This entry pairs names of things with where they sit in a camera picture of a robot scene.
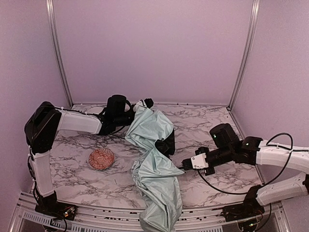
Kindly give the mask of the mint green folding umbrella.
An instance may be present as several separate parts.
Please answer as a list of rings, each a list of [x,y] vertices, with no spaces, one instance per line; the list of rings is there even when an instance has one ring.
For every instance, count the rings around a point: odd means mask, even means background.
[[[133,163],[132,179],[146,208],[139,215],[146,232],[173,232],[183,202],[178,176],[183,171],[169,159],[174,151],[173,123],[159,110],[139,106],[125,139],[139,147],[142,156]]]

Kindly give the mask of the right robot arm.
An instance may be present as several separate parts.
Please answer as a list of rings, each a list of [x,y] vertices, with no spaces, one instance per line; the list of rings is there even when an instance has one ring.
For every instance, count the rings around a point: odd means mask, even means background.
[[[248,136],[243,140],[228,123],[215,126],[210,135],[216,150],[200,147],[189,158],[191,168],[203,170],[205,175],[215,173],[215,167],[233,161],[248,165],[273,165],[299,171],[299,175],[276,182],[274,177],[264,185],[251,187],[242,203],[226,206],[221,214],[226,221],[240,220],[264,213],[264,207],[272,203],[309,194],[309,149]]]

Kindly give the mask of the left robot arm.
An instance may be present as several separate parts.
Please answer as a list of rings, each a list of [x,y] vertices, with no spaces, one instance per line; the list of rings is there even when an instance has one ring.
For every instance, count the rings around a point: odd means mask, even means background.
[[[134,120],[134,106],[123,95],[108,98],[107,106],[96,113],[83,113],[43,102],[25,125],[29,147],[28,169],[34,181],[35,210],[60,220],[74,220],[77,207],[57,199],[50,171],[50,152],[59,131],[109,135]]]

